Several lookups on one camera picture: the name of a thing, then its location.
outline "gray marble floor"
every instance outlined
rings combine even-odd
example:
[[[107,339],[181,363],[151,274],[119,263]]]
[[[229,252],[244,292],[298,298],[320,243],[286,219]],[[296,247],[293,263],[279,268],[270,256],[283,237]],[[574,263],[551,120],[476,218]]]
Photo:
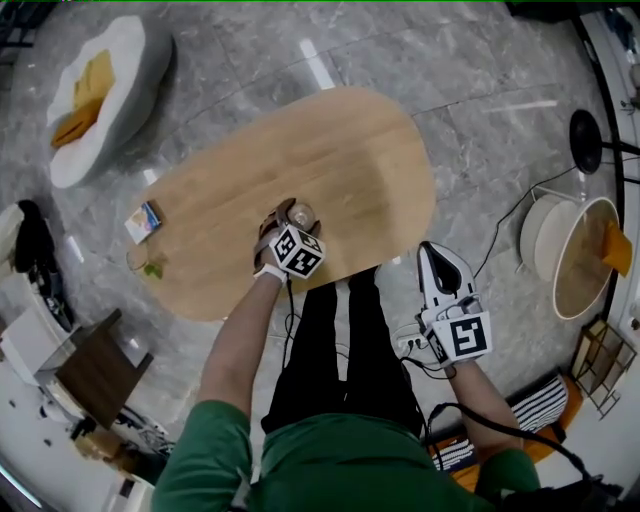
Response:
[[[52,189],[42,143],[61,69],[79,44],[116,16],[161,19],[176,42],[157,107],[106,171],[73,190]],[[9,91],[0,91],[0,207],[34,198],[49,217],[70,302],[82,323],[124,312],[123,337],[156,355],[131,404],[180,432],[204,359],[221,323],[163,310],[127,269],[123,222],[133,198],[190,153],[261,114],[322,88],[359,85],[394,98],[413,116],[437,181],[437,210],[425,237],[476,269],[495,222],[534,182],[569,167],[569,117],[591,110],[607,129],[595,78],[571,25],[511,19],[499,3],[61,4],[22,51]],[[576,173],[554,187],[613,197],[613,170]],[[518,232],[530,200],[504,223],[478,278],[492,314],[495,350],[481,366],[505,394],[570,358],[579,326],[562,322],[549,287],[516,272]],[[416,330],[421,307],[415,251],[381,269],[392,336]],[[304,297],[295,298],[301,309]],[[339,286],[337,333],[348,344],[347,292]],[[24,297],[15,277],[0,286],[11,321]],[[279,374],[286,304],[273,315],[255,386],[253,441]],[[344,358],[339,358],[343,367]],[[424,411],[451,399],[446,382],[411,370]]]

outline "black and white striped fabric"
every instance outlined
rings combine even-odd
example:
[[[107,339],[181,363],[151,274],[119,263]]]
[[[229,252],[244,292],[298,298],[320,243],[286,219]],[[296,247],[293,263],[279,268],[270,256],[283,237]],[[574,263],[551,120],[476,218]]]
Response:
[[[567,386],[562,376],[557,375],[511,409],[522,430],[537,432],[558,420],[568,399]],[[440,450],[440,456],[444,471],[458,471],[476,463],[473,445],[468,439],[454,441]],[[433,456],[433,461],[440,469],[437,456]]]

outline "white wall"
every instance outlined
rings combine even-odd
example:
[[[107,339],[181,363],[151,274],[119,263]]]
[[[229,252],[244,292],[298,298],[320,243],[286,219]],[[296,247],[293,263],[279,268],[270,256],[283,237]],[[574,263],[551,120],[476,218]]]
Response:
[[[64,425],[39,418],[40,396],[7,361],[0,363],[0,457],[23,485],[59,511],[100,511],[120,477],[102,462],[83,459]]]
[[[620,401],[602,420],[590,400],[567,431],[564,446],[578,455],[592,475],[603,474],[606,483],[625,491],[640,475],[640,358],[620,386]],[[542,485],[563,486],[580,478],[559,453],[536,465]]]

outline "sleeve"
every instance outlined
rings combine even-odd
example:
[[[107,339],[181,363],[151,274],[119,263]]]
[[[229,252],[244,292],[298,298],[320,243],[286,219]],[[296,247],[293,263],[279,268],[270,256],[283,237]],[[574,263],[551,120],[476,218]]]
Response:
[[[476,494],[492,501],[502,489],[528,492],[539,488],[540,480],[531,457],[523,450],[510,449],[482,464]]]
[[[230,404],[201,402],[158,480],[152,511],[226,511],[250,471],[249,419]]]

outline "yellow cushion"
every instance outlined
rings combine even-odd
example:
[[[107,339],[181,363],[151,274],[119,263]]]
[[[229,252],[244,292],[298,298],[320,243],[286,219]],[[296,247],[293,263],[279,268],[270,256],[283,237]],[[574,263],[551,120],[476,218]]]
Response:
[[[51,139],[53,148],[79,139],[91,128],[114,82],[111,54],[109,50],[102,50],[87,62],[80,80],[75,83],[73,113],[58,126]]]
[[[609,221],[602,244],[602,261],[627,277],[631,268],[633,248],[615,222]]]
[[[109,50],[102,50],[87,62],[84,73],[75,84],[73,110],[78,110],[94,100],[104,101],[114,83],[111,54]]]
[[[98,119],[102,100],[93,100],[65,119],[53,134],[51,147],[58,149],[82,137]]]

